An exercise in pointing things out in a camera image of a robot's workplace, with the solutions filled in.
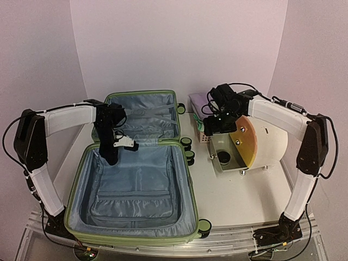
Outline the purple garment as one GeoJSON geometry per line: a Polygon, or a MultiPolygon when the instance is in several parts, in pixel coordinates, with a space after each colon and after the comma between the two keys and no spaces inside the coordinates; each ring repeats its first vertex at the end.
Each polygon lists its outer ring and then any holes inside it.
{"type": "Polygon", "coordinates": [[[195,113],[200,120],[213,114],[212,110],[207,105],[208,100],[205,92],[190,94],[188,97],[190,110],[195,113]]]}

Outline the green tie-dye garment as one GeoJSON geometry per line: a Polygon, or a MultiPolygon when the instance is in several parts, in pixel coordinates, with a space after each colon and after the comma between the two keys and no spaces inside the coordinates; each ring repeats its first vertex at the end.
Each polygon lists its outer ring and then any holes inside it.
{"type": "Polygon", "coordinates": [[[197,125],[197,130],[201,133],[204,133],[204,123],[196,114],[193,114],[193,118],[197,125]]]}

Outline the white cylindrical container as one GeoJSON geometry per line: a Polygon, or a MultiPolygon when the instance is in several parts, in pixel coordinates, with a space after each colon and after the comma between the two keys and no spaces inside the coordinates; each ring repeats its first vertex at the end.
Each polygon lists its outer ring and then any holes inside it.
{"type": "Polygon", "coordinates": [[[288,133],[265,121],[242,116],[232,133],[214,134],[209,143],[210,158],[217,175],[268,168],[280,162],[288,145],[288,133]],[[231,155],[228,165],[221,165],[217,153],[231,155]]]}

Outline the small black round object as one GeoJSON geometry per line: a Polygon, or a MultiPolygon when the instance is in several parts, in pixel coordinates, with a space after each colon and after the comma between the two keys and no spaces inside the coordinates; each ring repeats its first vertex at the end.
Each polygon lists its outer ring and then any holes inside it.
{"type": "Polygon", "coordinates": [[[219,151],[217,153],[217,158],[221,165],[228,165],[231,161],[231,155],[226,151],[219,151]]]}

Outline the green hard-shell suitcase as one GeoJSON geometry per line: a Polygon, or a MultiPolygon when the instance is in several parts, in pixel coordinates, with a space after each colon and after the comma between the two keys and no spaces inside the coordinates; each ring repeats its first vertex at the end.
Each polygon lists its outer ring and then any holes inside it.
{"type": "Polygon", "coordinates": [[[124,230],[142,236],[193,230],[198,217],[189,166],[194,153],[180,142],[179,104],[172,90],[113,93],[106,104],[125,109],[126,118],[114,129],[139,144],[137,151],[118,149],[118,161],[109,165],[99,154],[96,131],[83,152],[66,213],[77,231],[93,227],[124,230]]]}

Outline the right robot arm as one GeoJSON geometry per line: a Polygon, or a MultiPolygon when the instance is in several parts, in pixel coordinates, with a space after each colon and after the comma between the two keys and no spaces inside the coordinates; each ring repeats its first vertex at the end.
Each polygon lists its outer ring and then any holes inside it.
{"type": "Polygon", "coordinates": [[[300,239],[300,220],[322,178],[332,120],[295,103],[268,98],[250,85],[236,92],[230,84],[222,84],[212,88],[206,99],[201,109],[204,133],[211,138],[209,154],[219,174],[245,173],[278,163],[289,148],[288,139],[299,141],[295,183],[285,210],[276,225],[257,229],[253,237],[258,246],[300,239]]]}

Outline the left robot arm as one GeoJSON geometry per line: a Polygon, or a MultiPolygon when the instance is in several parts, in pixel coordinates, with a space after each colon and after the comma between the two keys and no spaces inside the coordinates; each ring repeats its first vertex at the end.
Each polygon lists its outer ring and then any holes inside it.
{"type": "Polygon", "coordinates": [[[66,206],[49,174],[48,137],[66,129],[92,124],[99,138],[99,155],[109,165],[115,165],[119,153],[119,138],[115,130],[125,121],[126,112],[123,106],[98,100],[84,100],[82,103],[46,110],[26,109],[5,129],[3,142],[9,129],[17,125],[13,141],[16,156],[12,156],[6,148],[3,151],[23,169],[30,193],[47,215],[48,222],[43,228],[45,233],[71,238],[73,232],[72,222],[64,217],[66,206]]]}

